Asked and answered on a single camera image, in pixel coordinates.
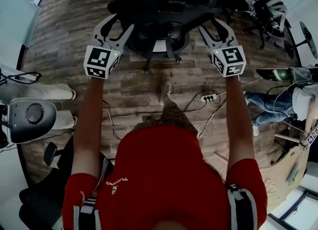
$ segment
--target electrical outlet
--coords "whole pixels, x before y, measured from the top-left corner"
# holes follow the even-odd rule
[[[205,96],[202,96],[201,97],[201,101],[202,102],[206,102],[206,101],[209,101],[211,99],[216,99],[217,98],[217,95],[216,94],[211,94],[211,95],[205,95]]]

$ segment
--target foot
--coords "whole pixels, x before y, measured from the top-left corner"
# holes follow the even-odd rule
[[[74,120],[74,126],[76,126],[76,123],[78,122],[78,118],[76,116],[73,116],[73,120]]]
[[[243,91],[244,97],[245,97],[245,95],[246,95],[246,92],[247,92],[247,91]],[[246,99],[246,97],[245,97],[245,101],[246,101],[246,104],[248,105],[249,102],[248,102],[248,100]]]
[[[259,135],[258,126],[253,126],[253,135],[257,137]]]
[[[169,80],[165,80],[161,85],[161,96],[159,99],[159,104],[163,105],[164,100],[168,97],[170,98],[171,93],[171,83]]]
[[[72,91],[72,97],[71,97],[71,100],[75,99],[76,98],[76,92],[75,90],[71,89]]]

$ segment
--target office chair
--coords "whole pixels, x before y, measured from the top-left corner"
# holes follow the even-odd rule
[[[61,155],[57,163],[58,169],[53,168],[41,182],[20,192],[22,206],[19,216],[30,230],[52,230],[52,226],[61,217],[65,185],[72,171],[73,154],[73,137],[63,150],[58,151],[54,143],[49,143],[44,152],[44,161],[51,165],[53,158]],[[100,153],[101,167],[104,158],[105,156]],[[114,169],[113,164],[108,162],[105,176]]]
[[[218,11],[216,0],[115,0],[108,9],[117,14],[123,31],[135,25],[127,47],[147,60],[145,73],[153,56],[180,62],[178,53],[188,45],[189,31]]]
[[[280,26],[278,26],[277,22],[277,19],[281,18],[281,16],[273,19],[273,13],[276,12],[276,10],[280,12],[280,10],[283,9],[283,2],[279,0],[257,0],[254,3],[255,16],[249,16],[249,19],[253,22],[254,26],[245,29],[244,32],[247,33],[251,30],[258,29],[262,42],[260,49],[264,49],[265,47],[263,34],[267,35],[266,40],[268,40],[272,35],[276,37],[285,36],[283,31],[284,24],[280,24]],[[282,19],[281,22],[286,23],[290,27],[286,19]]]

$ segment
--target white pants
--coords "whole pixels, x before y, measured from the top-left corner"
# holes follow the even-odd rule
[[[0,86],[0,100],[10,104],[16,98],[30,99],[71,99],[71,88],[67,84],[21,84],[13,81]],[[74,126],[72,113],[69,110],[58,111],[52,129],[69,129]]]

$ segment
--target wooden floor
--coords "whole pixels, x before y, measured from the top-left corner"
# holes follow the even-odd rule
[[[40,72],[43,75],[41,83],[67,83],[77,92],[75,100],[55,101],[57,109],[69,109],[74,115],[78,114],[88,81],[83,69],[86,47],[91,42],[95,25],[110,14],[107,10],[110,1],[112,0],[43,0],[40,5],[41,14],[31,46],[25,54],[22,69],[26,72]],[[239,13],[236,13],[233,19],[231,27],[235,30],[237,40],[243,46],[247,59],[244,74],[240,76],[242,84],[259,78],[256,68],[297,65],[296,60],[290,60],[282,50],[275,48],[272,40],[267,42],[264,50],[260,50],[257,32],[245,35],[242,30],[250,27],[251,22],[242,18]],[[120,29],[119,23],[116,23],[113,35],[118,35]],[[206,90],[204,92],[206,94],[213,92],[219,94],[225,91],[224,79],[210,63],[207,47],[200,38],[198,30],[191,31],[190,36],[191,43],[182,51],[180,64],[173,60],[153,60],[149,74],[145,75],[142,71],[145,60],[136,54],[126,52],[118,67],[105,81],[104,99],[112,108],[111,113],[119,137],[124,137],[137,123],[145,121],[149,116],[159,117],[159,113],[118,115],[160,112],[162,108],[158,104],[158,94],[163,78],[171,81],[173,91],[171,99],[181,109],[184,109],[193,96],[202,90]],[[260,80],[245,86],[244,90],[266,92],[276,85],[278,85],[276,82]],[[199,100],[201,95],[196,97],[189,109],[203,106]],[[207,104],[202,110],[187,113],[187,116],[198,128],[210,117],[214,109],[212,105]],[[204,155],[209,156],[213,152],[219,152],[224,156],[228,154],[225,109],[221,108],[199,138]],[[257,114],[255,107],[250,109],[252,116]],[[106,106],[104,106],[102,125],[102,151],[108,157],[115,157],[119,140],[112,134]],[[274,144],[274,132],[283,128],[282,125],[265,125],[261,128],[260,135],[254,139],[259,166],[269,166],[271,160],[276,161],[281,154],[280,147]],[[51,131],[46,137],[64,131]],[[52,141],[62,149],[71,135],[72,133],[68,132],[22,146],[32,181],[40,181],[50,171],[43,162],[46,145]]]

